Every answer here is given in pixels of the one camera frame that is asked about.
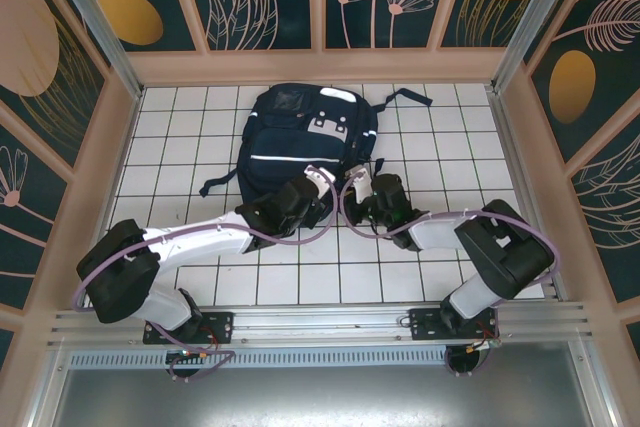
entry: grout line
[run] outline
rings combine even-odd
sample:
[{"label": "grout line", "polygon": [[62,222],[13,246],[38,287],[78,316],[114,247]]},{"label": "grout line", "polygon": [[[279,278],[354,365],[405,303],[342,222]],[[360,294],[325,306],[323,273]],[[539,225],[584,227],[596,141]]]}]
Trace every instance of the grout line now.
[{"label": "grout line", "polygon": [[[178,96],[178,89],[176,89],[175,93],[173,94],[173,104],[172,104],[172,108],[175,106],[176,104],[176,98]],[[158,166],[158,175],[156,177],[156,183],[155,186],[153,187],[153,195],[151,197],[151,207],[149,208],[149,216],[147,217],[147,225],[149,225],[149,222],[151,222],[151,214],[153,213],[153,203],[155,201],[155,196],[156,196],[156,191],[158,190],[158,183],[160,182],[160,172],[162,170],[162,158],[164,157],[164,151],[167,147],[167,139],[169,138],[169,129],[171,129],[171,119],[173,118],[173,110],[171,111],[171,113],[169,114],[169,123],[167,124],[167,135],[164,139],[164,145],[162,146],[162,155],[160,156],[160,165]]]}]

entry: navy blue backpack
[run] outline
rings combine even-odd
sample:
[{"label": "navy blue backpack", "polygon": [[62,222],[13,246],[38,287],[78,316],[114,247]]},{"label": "navy blue backpack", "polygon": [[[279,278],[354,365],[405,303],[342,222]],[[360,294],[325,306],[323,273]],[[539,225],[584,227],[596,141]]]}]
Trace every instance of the navy blue backpack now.
[{"label": "navy blue backpack", "polygon": [[344,183],[347,170],[371,159],[378,135],[378,113],[397,95],[431,105],[431,99],[407,89],[372,107],[362,96],[342,89],[308,84],[278,84],[261,94],[242,132],[237,166],[224,177],[208,180],[200,190],[238,175],[243,202],[280,190],[313,164]]}]

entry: beige circle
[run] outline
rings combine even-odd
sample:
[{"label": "beige circle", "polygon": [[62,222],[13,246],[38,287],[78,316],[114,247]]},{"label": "beige circle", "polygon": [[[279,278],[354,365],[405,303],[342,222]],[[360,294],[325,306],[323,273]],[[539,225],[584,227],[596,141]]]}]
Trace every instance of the beige circle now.
[{"label": "beige circle", "polygon": [[120,40],[149,45],[162,37],[162,19],[148,0],[98,0],[98,4]]},{"label": "beige circle", "polygon": [[551,113],[563,124],[576,121],[589,105],[595,86],[596,68],[591,58],[579,50],[565,52],[551,73]]},{"label": "beige circle", "polygon": [[45,0],[0,0],[0,6],[0,85],[18,95],[40,95],[58,70],[55,17]]}]

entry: purple cable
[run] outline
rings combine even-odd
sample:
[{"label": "purple cable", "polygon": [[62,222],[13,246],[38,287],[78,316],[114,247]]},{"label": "purple cable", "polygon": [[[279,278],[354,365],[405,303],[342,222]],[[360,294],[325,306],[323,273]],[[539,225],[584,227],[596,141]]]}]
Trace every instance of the purple cable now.
[{"label": "purple cable", "polygon": [[309,244],[311,242],[314,242],[315,240],[318,240],[336,222],[336,218],[338,216],[338,192],[336,191],[336,188],[333,186],[333,182],[331,181],[331,179],[329,179],[329,177],[327,177],[327,175],[324,172],[322,172],[321,170],[316,169],[314,167],[312,167],[311,170],[313,172],[319,173],[324,178],[324,180],[329,184],[329,189],[331,190],[331,196],[333,197],[333,208],[331,210],[330,220],[327,223],[327,225],[324,228],[322,228],[322,230],[320,230],[320,232],[318,232],[316,235],[314,235],[312,237],[309,237],[308,239],[304,239],[304,240],[277,239],[275,237],[263,234],[262,232],[254,230],[254,229],[252,229],[250,227],[247,227],[245,225],[232,224],[232,223],[227,223],[227,222],[220,222],[220,223],[216,223],[216,224],[207,224],[207,225],[199,225],[199,226],[196,226],[196,227],[189,227],[187,229],[170,232],[167,235],[160,235],[158,237],[154,237],[153,239],[145,240],[143,242],[138,242],[137,244],[131,245],[131,246],[127,247],[126,249],[121,250],[120,252],[116,252],[111,257],[109,257],[107,260],[105,260],[100,265],[98,265],[98,267],[96,267],[89,275],[87,275],[84,278],[84,280],[82,282],[80,282],[80,285],[78,286],[78,288],[76,289],[76,291],[73,294],[73,297],[72,297],[72,300],[71,300],[71,308],[73,310],[75,310],[76,312],[93,312],[93,309],[91,307],[80,307],[79,306],[80,297],[82,297],[82,294],[84,293],[84,290],[93,281],[93,279],[95,279],[98,275],[100,275],[105,269],[110,267],[111,264],[113,264],[116,260],[119,260],[122,257],[124,257],[125,255],[130,254],[131,252],[135,252],[138,249],[142,249],[143,247],[149,247],[151,245],[159,244],[160,242],[166,242],[168,240],[172,240],[172,239],[175,239],[175,238],[178,238],[178,237],[182,237],[184,235],[195,234],[197,232],[205,232],[207,230],[214,230],[214,229],[221,228],[221,229],[234,229],[234,230],[240,230],[242,232],[248,232],[251,235],[253,235],[255,237],[258,237],[260,239],[268,240],[269,242],[273,242],[275,244],[282,244],[282,245],[303,245],[303,244]]},{"label": "purple cable", "polygon": [[[358,174],[358,175],[355,175],[354,177],[351,177],[342,188],[342,192],[340,192],[340,212],[345,212],[344,198],[346,196],[347,189],[349,189],[349,187],[351,187],[351,185],[356,181],[356,179],[360,178],[362,175],[363,174]],[[359,236],[364,237],[366,239],[384,239],[384,238],[389,238],[393,235],[399,234],[400,232],[404,232],[405,230],[409,230],[414,225],[420,224],[425,220],[453,219],[453,218],[468,217],[468,216],[488,217],[490,219],[501,220],[503,222],[506,222],[507,224],[514,225],[530,233],[534,237],[537,237],[542,243],[544,243],[548,247],[548,249],[552,252],[555,260],[553,263],[553,266],[549,269],[549,271],[546,274],[532,281],[529,284],[530,286],[545,282],[546,280],[553,277],[558,271],[560,267],[560,252],[558,251],[558,248],[551,242],[551,240],[549,240],[542,232],[539,232],[538,230],[534,229],[533,227],[531,227],[529,224],[525,222],[521,222],[517,219],[514,219],[506,215],[496,214],[494,212],[485,212],[484,210],[469,210],[465,212],[440,212],[437,214],[428,213],[417,218],[414,221],[409,222],[408,224],[405,224],[401,227],[398,227],[397,229],[391,230],[384,234],[367,234],[366,232],[362,232],[358,230],[356,226],[351,223],[351,221],[348,219],[346,215],[343,215],[342,218],[347,224],[347,227],[349,227],[353,232],[355,232]]]}]

